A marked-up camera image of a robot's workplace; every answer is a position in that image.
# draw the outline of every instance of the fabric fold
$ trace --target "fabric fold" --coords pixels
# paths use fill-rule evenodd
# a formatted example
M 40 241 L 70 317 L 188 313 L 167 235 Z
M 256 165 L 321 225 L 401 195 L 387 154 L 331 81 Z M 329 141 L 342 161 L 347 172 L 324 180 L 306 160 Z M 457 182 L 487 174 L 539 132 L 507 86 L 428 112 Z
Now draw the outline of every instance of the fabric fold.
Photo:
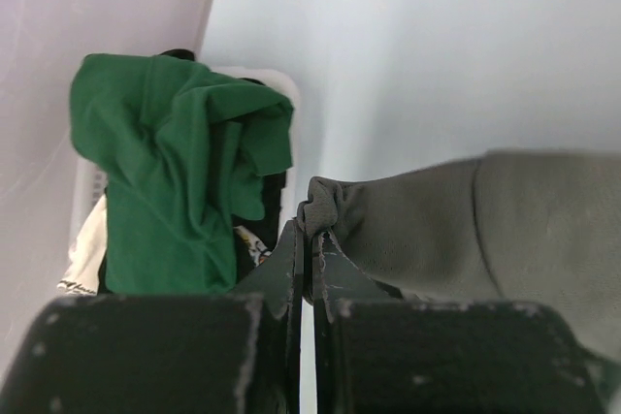
M 463 160 L 357 183 L 313 178 L 298 223 L 308 239 L 332 228 L 356 265 L 406 293 L 498 298 L 474 230 L 477 165 Z
M 292 164 L 293 108 L 273 89 L 174 56 L 94 54 L 71 89 L 75 149 L 108 185 L 116 293 L 223 293 L 232 216 L 263 218 L 262 178 Z

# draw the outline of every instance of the light blue wall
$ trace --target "light blue wall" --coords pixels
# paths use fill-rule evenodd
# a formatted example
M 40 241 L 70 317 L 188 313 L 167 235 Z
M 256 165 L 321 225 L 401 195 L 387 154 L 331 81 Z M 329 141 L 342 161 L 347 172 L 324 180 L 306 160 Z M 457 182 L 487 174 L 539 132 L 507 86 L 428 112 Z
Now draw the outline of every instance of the light blue wall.
M 212 64 L 302 90 L 299 197 L 490 147 L 621 149 L 620 0 L 215 0 Z

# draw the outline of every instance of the white laundry basket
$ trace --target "white laundry basket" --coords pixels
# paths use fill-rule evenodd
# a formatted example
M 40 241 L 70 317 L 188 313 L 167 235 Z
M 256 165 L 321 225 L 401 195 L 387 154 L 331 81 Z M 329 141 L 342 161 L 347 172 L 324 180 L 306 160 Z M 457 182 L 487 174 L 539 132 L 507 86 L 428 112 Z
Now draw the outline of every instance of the white laundry basket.
M 295 82 L 286 74 L 276 70 L 248 69 L 244 67 L 212 67 L 212 70 L 222 75 L 235 78 L 251 78 L 259 80 L 265 85 L 288 97 L 293 104 L 293 122 L 290 131 L 291 151 L 294 165 L 287 171 L 286 186 L 280 197 L 280 220 L 279 227 L 282 229 L 285 222 L 295 215 L 295 180 L 296 161 L 298 154 L 298 119 L 300 112 L 300 91 Z M 99 198 L 104 194 L 108 183 L 106 174 L 95 164 L 83 158 L 78 160 L 76 171 L 76 184 L 74 189 L 73 209 L 71 216 L 70 241 L 78 234 L 82 223 L 88 213 L 95 206 Z

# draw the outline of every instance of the white wall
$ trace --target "white wall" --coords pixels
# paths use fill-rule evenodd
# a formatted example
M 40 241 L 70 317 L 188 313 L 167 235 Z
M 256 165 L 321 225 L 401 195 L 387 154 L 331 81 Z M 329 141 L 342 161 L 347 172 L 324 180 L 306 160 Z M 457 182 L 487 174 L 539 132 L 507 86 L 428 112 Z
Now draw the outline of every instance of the white wall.
M 498 146 L 621 150 L 620 1 L 215 0 L 203 59 L 300 86 L 302 200 L 312 175 Z M 303 389 L 312 412 L 308 375 Z
M 0 0 L 0 375 L 67 265 L 67 97 L 82 58 L 194 48 L 207 3 Z

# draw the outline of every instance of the clothing pile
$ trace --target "clothing pile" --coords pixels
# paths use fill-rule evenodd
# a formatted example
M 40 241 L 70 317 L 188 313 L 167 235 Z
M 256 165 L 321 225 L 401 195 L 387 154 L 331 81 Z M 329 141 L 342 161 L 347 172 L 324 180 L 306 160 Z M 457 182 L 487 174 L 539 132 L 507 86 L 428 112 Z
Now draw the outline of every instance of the clothing pile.
M 70 249 L 69 293 L 218 294 L 270 255 L 293 108 L 187 50 L 94 54 L 71 88 L 76 151 L 108 175 Z

